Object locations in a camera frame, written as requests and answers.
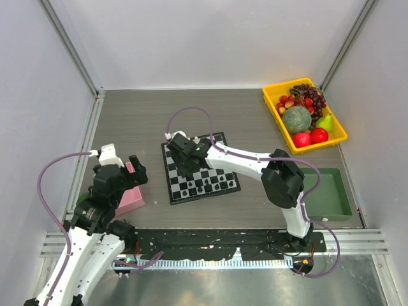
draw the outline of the pink box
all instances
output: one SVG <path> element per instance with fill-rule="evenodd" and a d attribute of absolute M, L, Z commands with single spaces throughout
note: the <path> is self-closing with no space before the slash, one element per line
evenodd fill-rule
<path fill-rule="evenodd" d="M 130 173 L 135 172 L 132 164 L 130 162 L 126 163 L 126 168 Z M 123 197 L 120 201 L 119 207 L 116 208 L 115 215 L 122 215 L 126 212 L 130 212 L 136 208 L 142 207 L 145 204 L 142 195 L 140 194 L 139 187 L 135 187 L 131 190 L 125 191 Z"/>

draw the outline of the green melon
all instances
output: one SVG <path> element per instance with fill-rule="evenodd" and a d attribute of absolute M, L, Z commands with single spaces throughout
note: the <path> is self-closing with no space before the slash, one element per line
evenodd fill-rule
<path fill-rule="evenodd" d="M 312 116 L 309 111 L 302 106 L 293 106 L 283 113 L 282 121 L 287 131 L 291 134 L 304 132 L 312 123 Z"/>

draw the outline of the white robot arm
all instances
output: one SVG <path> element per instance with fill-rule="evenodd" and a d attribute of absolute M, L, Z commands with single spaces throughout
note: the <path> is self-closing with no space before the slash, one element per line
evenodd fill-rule
<path fill-rule="evenodd" d="M 90 196 L 75 207 L 71 224 L 64 223 L 69 235 L 71 252 L 63 273 L 60 271 L 67 256 L 67 245 L 42 292 L 25 302 L 24 306 L 82 306 L 86 305 L 96 284 L 125 249 L 132 248 L 137 240 L 135 228 L 121 221 L 110 221 L 124 191 L 147 183 L 146 169 L 136 156 L 129 160 L 136 170 L 130 173 L 116 156 L 113 144 L 91 151 L 98 156 L 100 165 L 94 167 L 94 185 Z M 92 253 L 100 242 L 96 252 Z M 50 288 L 56 283 L 52 296 Z"/>
<path fill-rule="evenodd" d="M 304 175 L 294 162 L 265 161 L 271 157 L 289 157 L 283 150 L 275 153 L 253 153 L 231 149 L 210 140 L 189 140 L 184 133 L 175 133 L 167 148 L 177 168 L 188 175 L 200 168 L 223 169 L 252 177 L 264 185 L 268 199 L 282 209 L 290 242 L 301 251 L 309 245 L 312 225 L 302 215 L 300 199 L 303 196 Z"/>

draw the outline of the yellow tray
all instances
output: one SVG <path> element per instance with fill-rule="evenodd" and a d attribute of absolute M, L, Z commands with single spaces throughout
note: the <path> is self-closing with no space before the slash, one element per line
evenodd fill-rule
<path fill-rule="evenodd" d="M 279 84 L 273 84 L 269 86 L 265 86 L 262 88 L 263 91 L 263 98 L 265 100 L 266 105 L 268 105 L 270 112 L 272 113 L 276 124 L 278 125 L 278 128 L 280 129 L 280 132 L 283 135 L 283 138 L 285 139 L 286 145 L 289 147 L 290 151 L 292 154 L 303 154 L 304 152 L 307 151 L 312 151 L 324 147 L 329 147 L 329 146 L 335 146 L 339 142 L 342 142 L 347 139 L 347 133 L 344 131 L 342 125 L 340 122 L 337 120 L 336 116 L 334 116 L 333 112 L 330 110 L 330 107 L 327 105 L 325 108 L 323 108 L 323 115 L 327 115 L 329 113 L 333 114 L 333 130 L 329 133 L 329 139 L 327 142 L 321 142 L 317 143 L 315 145 L 308 145 L 306 147 L 302 148 L 296 148 L 293 141 L 292 137 L 288 133 L 279 113 L 277 112 L 275 105 L 279 103 L 279 97 L 283 95 L 290 95 L 290 88 L 292 88 L 295 85 L 301 85 L 301 84 L 309 84 L 311 86 L 314 86 L 313 82 L 309 78 L 299 78 L 297 80 L 293 81 L 287 81 Z"/>

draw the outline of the wooden surface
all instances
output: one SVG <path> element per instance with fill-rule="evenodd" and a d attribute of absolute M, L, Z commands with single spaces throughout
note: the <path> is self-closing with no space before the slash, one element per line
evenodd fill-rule
<path fill-rule="evenodd" d="M 124 162 L 136 154 L 149 178 L 149 183 L 140 187 L 146 205 L 118 219 L 129 219 L 138 228 L 284 228 L 282 211 L 268 201 L 262 184 L 243 175 L 238 175 L 240 192 L 170 205 L 160 144 L 173 113 L 194 105 L 211 113 L 214 132 L 223 131 L 230 147 L 252 152 L 279 148 L 289 152 L 260 89 L 108 91 L 92 148 L 114 143 Z M 171 131 L 178 130 L 188 136 L 207 134 L 207 117 L 198 110 L 187 110 L 171 125 Z M 340 168 L 354 216 L 328 225 L 361 227 L 339 149 L 330 147 L 297 157 L 318 167 Z M 92 185 L 95 164 L 96 160 L 89 160 L 83 191 Z"/>

